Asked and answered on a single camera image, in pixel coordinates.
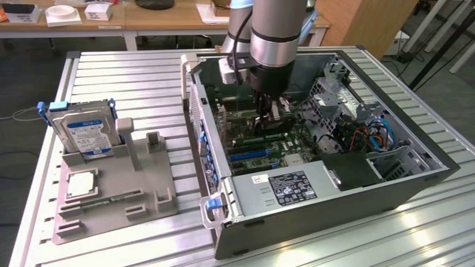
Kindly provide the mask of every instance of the hard drive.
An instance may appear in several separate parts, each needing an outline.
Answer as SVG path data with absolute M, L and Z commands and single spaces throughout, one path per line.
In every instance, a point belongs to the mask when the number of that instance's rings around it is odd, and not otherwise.
M 55 129 L 67 153 L 81 152 L 86 160 L 114 155 L 113 147 L 123 144 L 115 129 L 115 101 L 83 103 L 54 102 L 46 110 L 38 104 L 39 114 Z

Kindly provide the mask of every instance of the floor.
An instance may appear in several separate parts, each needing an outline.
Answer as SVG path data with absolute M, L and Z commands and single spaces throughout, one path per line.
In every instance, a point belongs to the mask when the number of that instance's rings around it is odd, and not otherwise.
M 411 16 L 405 25 L 405 30 L 413 33 L 417 30 L 425 14 Z M 441 22 L 430 25 L 430 33 Z M 214 38 L 214 43 L 222 43 L 223 37 Z M 468 38 L 462 37 L 454 44 L 448 55 L 434 68 L 437 70 L 450 60 L 462 48 Z M 125 42 L 121 37 L 103 38 L 62 38 L 55 40 L 61 56 L 50 51 L 47 39 L 15 39 L 11 41 L 15 50 L 6 51 L 0 47 L 0 105 L 3 105 L 0 117 L 10 116 L 15 111 L 37 106 L 38 101 L 50 102 L 55 98 L 59 78 L 65 64 L 67 51 L 118 51 L 125 50 Z M 181 48 L 191 48 L 193 37 L 181 37 Z M 203 48 L 205 40 L 197 39 L 197 47 Z M 142 46 L 142 49 L 174 49 L 174 37 L 155 37 Z M 422 52 L 426 63 L 431 55 Z M 399 71 L 405 65 L 393 62 Z M 398 73 L 393 63 L 385 63 L 389 69 Z M 414 60 L 402 74 L 403 79 L 411 82 L 425 64 Z M 439 112 L 466 138 L 475 143 L 475 127 L 473 118 L 475 115 L 475 60 L 469 61 L 457 75 L 449 73 L 448 67 L 429 81 L 418 91 L 418 95 L 430 106 Z M 35 118 L 35 111 L 25 114 L 23 118 Z M 18 122 L 15 120 L 0 120 L 0 151 L 30 151 L 41 152 L 46 124 L 42 120 Z M 29 197 L 33 173 L 35 172 L 37 157 L 31 153 L 3 155 L 0 152 L 0 177 L 26 177 L 22 180 L 0 179 L 0 224 L 19 223 Z M 0 266 L 7 266 L 15 243 L 18 227 L 0 227 Z

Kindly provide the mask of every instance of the black stand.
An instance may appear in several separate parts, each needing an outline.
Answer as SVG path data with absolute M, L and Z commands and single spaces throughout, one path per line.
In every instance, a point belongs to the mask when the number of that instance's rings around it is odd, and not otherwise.
M 431 71 L 431 69 L 433 69 L 434 65 L 438 63 L 439 59 L 446 54 L 448 50 L 453 47 L 456 41 L 460 39 L 460 37 L 462 36 L 462 34 L 465 33 L 465 31 L 468 30 L 470 25 L 474 23 L 474 21 L 475 21 L 475 9 L 473 9 L 473 11 L 470 12 L 469 16 L 464 20 L 460 28 L 456 30 L 453 36 L 449 38 L 448 42 L 445 43 L 445 45 L 439 49 L 438 53 L 431 58 L 431 60 L 427 63 L 426 67 L 419 72 L 418 76 L 414 78 L 414 81 L 409 85 L 409 87 L 410 87 L 410 89 L 413 91 L 414 91 L 415 87 L 418 86 L 419 82 L 423 80 L 423 78 L 427 75 L 427 73 Z

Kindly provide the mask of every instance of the white table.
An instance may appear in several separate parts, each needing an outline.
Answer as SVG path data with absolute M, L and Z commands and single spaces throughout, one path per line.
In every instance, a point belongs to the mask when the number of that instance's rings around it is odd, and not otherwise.
M 57 246 L 51 242 L 62 142 L 51 127 L 39 157 L 11 267 L 19 266 L 475 266 L 475 147 L 367 51 L 342 49 L 441 145 L 462 169 L 394 211 L 227 260 L 214 259 L 202 226 L 199 184 L 181 104 L 181 55 L 214 50 L 86 52 L 65 64 L 55 101 L 115 98 L 139 139 L 167 139 L 181 213 Z M 366 102 L 375 99 L 351 76 Z

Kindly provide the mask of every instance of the blue pcie slot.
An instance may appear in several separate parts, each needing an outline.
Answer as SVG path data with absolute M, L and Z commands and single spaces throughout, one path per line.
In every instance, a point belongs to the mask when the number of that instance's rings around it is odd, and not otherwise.
M 241 155 L 233 155 L 230 156 L 230 161 L 239 161 L 239 160 L 249 160 L 249 159 L 255 159 L 257 157 L 267 157 L 273 152 L 273 149 L 267 149 L 263 151 L 258 152 L 251 152 Z

